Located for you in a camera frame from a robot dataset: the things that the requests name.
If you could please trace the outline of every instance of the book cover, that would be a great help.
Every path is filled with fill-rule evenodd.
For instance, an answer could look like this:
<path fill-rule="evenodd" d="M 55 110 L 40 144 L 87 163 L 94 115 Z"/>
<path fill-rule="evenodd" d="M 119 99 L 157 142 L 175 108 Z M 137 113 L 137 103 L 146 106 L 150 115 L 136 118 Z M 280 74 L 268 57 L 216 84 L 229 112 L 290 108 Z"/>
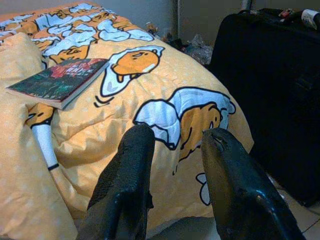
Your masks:
<path fill-rule="evenodd" d="M 63 102 L 91 80 L 107 61 L 104 58 L 65 60 L 7 89 L 53 102 Z"/>

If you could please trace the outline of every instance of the bottle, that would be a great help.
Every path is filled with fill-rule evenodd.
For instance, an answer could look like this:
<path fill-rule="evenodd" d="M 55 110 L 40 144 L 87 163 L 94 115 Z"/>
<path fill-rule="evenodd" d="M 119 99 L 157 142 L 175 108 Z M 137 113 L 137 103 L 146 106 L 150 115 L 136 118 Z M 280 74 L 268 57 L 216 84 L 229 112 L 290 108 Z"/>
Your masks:
<path fill-rule="evenodd" d="M 306 25 L 308 28 L 313 28 L 320 32 L 320 12 L 305 9 L 302 12 L 301 18 L 304 25 Z"/>

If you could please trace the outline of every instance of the yellow duvet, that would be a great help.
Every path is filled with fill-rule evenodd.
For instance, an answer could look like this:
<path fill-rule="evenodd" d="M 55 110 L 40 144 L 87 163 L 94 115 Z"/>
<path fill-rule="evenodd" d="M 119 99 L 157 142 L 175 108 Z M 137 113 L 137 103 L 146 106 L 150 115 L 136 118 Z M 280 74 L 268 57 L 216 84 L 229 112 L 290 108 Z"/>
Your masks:
<path fill-rule="evenodd" d="M 84 58 L 109 64 L 64 110 L 5 93 L 44 68 Z M 241 108 L 210 72 L 92 2 L 0 16 L 0 71 L 2 237 L 75 239 L 74 220 L 134 125 L 149 125 L 156 138 L 149 230 L 212 216 L 204 130 L 228 129 L 247 151 L 253 145 Z"/>

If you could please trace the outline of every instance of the bed sheet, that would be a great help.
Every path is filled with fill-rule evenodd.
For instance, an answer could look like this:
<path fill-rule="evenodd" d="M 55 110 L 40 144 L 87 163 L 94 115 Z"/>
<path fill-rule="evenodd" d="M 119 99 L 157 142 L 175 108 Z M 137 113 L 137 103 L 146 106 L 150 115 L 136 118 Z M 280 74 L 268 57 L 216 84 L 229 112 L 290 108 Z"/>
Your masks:
<path fill-rule="evenodd" d="M 92 2 L 0 16 L 0 236 L 74 239 L 98 177 L 123 134 L 147 124 L 156 143 L 148 229 L 212 216 L 203 131 L 253 146 L 236 100 L 189 56 Z M 64 110 L 5 87 L 66 59 L 106 58 L 106 70 Z"/>

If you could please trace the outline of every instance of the black suitcase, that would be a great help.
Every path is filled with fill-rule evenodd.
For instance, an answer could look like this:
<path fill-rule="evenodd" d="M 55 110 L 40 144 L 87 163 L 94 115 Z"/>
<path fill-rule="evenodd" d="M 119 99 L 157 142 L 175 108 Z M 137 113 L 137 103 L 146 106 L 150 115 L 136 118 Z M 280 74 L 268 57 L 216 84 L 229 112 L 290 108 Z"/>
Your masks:
<path fill-rule="evenodd" d="M 227 16 L 209 70 L 247 118 L 251 155 L 309 206 L 320 199 L 320 33 L 279 12 Z"/>

